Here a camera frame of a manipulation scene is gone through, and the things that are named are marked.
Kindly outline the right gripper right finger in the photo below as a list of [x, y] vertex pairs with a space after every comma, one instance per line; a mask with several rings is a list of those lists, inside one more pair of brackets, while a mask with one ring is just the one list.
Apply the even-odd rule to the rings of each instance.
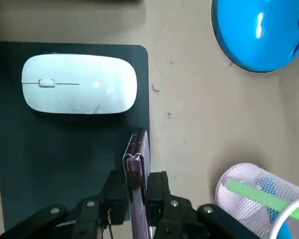
[[148, 176], [146, 213], [155, 239], [258, 238], [220, 207], [204, 204], [194, 209], [188, 199], [172, 195], [165, 171]]

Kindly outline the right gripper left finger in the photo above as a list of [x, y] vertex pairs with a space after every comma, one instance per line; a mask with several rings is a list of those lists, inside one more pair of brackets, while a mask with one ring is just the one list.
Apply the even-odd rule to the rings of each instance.
[[101, 239], [105, 229], [124, 223], [128, 212], [127, 187], [122, 171], [113, 170], [96, 196], [68, 210], [52, 204], [0, 235], [0, 239]]

